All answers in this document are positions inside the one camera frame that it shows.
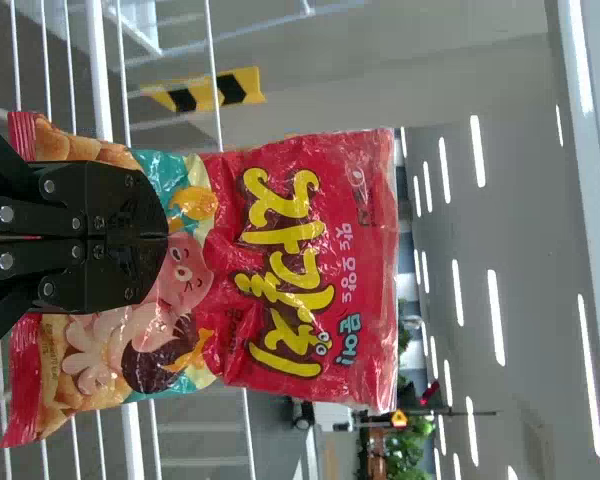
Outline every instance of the plastic packaging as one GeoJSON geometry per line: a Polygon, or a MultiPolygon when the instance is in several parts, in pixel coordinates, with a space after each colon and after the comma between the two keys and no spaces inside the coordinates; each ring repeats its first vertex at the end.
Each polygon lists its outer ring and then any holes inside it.
{"type": "Polygon", "coordinates": [[[80,411],[191,393],[216,377],[308,400],[394,407],[391,130],[183,156],[71,136],[38,114],[9,120],[26,160],[143,170],[170,237],[141,304],[26,315],[14,327],[3,446],[45,438],[80,411]]]}

